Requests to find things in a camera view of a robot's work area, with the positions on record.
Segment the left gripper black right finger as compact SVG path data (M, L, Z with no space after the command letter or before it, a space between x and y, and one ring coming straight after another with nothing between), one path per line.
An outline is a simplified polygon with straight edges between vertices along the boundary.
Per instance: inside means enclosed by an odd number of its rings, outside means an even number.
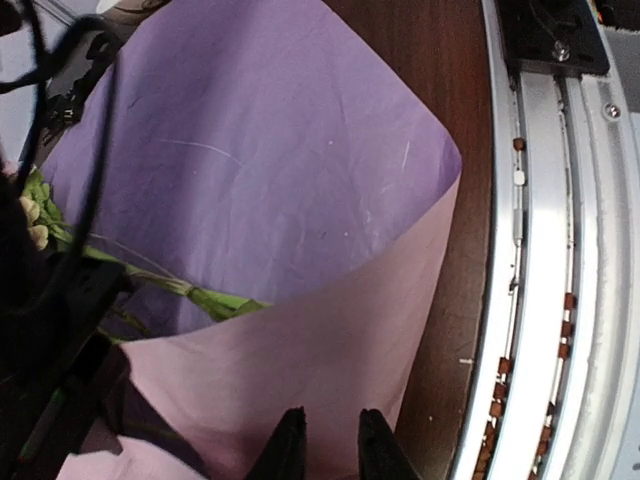
M364 409L358 427L359 478L373 480L415 479L416 471L377 409Z

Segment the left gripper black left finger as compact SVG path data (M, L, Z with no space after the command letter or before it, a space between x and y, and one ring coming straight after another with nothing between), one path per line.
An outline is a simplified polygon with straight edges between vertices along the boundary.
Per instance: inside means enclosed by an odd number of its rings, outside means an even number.
M303 407L296 407L281 417L245 480L305 478L306 415Z

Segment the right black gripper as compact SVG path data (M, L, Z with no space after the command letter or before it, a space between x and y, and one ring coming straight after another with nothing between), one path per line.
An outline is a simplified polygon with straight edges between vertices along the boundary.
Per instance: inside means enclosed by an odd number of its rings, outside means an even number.
M56 478L95 423L122 434L130 361L98 325L128 287L123 265L84 258L51 302L1 315L2 478Z

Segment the white fake flower stem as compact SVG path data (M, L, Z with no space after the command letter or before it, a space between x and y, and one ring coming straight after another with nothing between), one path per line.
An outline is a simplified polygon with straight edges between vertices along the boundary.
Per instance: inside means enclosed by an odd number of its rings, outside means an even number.
M206 312L207 315L215 322L222 322L270 307L270 304L266 302L260 302L255 299L244 298L201 287L173 275L158 263L125 246L124 244L97 234L91 234L90 237L115 245L118 249L124 251L129 256L151 266L152 269L148 270L137 264L126 262L94 246L85 247L84 253L86 256L98 260L113 261L122 264L125 267L126 272L134 279L154 285L157 288L188 299L192 304Z

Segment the purple wrapping paper sheet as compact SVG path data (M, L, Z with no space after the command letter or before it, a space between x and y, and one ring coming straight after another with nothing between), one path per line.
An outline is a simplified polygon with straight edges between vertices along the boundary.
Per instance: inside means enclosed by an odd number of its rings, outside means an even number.
M358 417L395 422L450 231L460 153L320 1L174 1L120 57L96 219L108 249L265 303L217 325L156 288L127 309L139 392L213 479L304 408L312 479L358 473Z

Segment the pale yellow fake flower bunch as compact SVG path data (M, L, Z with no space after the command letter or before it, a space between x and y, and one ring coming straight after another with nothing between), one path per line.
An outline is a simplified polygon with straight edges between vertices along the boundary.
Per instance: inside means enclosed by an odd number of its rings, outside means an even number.
M51 186L36 167L31 169L19 201L27 217L27 231L38 251L47 247L66 250L71 245L70 227L53 201Z

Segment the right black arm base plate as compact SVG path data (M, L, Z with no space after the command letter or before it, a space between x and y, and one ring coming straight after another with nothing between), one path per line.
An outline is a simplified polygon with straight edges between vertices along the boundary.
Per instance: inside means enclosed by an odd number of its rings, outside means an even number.
M587 1L498 0L507 70L579 78L605 76L610 61Z

